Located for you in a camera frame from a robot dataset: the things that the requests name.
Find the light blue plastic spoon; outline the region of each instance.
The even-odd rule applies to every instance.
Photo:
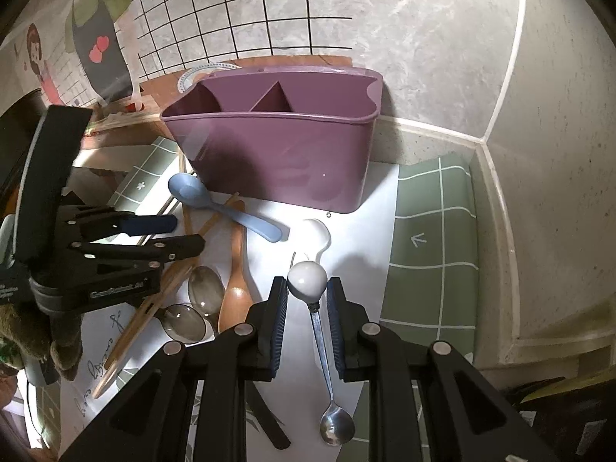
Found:
[[[278,226],[267,222],[259,217],[245,214],[231,207],[214,203],[209,195],[208,189],[197,177],[190,174],[175,174],[169,179],[169,192],[180,203],[184,203],[192,208],[209,208],[218,213],[224,214],[229,219],[235,220],[242,226],[263,236],[267,241],[275,243],[282,239],[282,231]]]

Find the white arrow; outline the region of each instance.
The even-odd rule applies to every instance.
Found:
[[[413,245],[415,245],[415,248],[419,248],[419,245],[417,245],[417,243],[427,243],[425,239],[421,239],[423,235],[424,233],[420,233],[420,234],[415,234],[414,236],[411,236],[411,241],[413,242]]]

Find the wooden spoon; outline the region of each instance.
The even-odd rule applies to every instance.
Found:
[[[240,212],[245,211],[243,201],[236,201],[232,205]],[[246,280],[244,279],[244,244],[246,242],[246,228],[233,222],[231,229],[231,277],[223,297],[221,314],[218,319],[218,332],[243,323],[248,315],[253,298],[250,296]]]

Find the green tiled mat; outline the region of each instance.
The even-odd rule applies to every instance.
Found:
[[[36,388],[39,434],[55,454],[60,449],[60,382]]]
[[[177,158],[177,154],[178,148],[174,141],[158,137],[152,143],[150,155],[124,178],[107,204],[116,210],[137,210],[152,186]]]
[[[479,282],[475,221],[468,165],[457,154],[400,166],[380,324],[416,344],[446,340],[471,362]],[[413,388],[429,462],[423,408]],[[353,415],[355,437],[336,462],[368,460],[369,390],[365,383]]]

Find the printed label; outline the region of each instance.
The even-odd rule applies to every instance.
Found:
[[[104,297],[106,295],[115,295],[122,292],[128,292],[137,288],[143,288],[144,283],[138,281],[137,283],[131,283],[130,285],[116,286],[114,288],[108,288],[107,290],[101,290],[100,292],[90,292],[90,298],[96,299],[97,297]]]

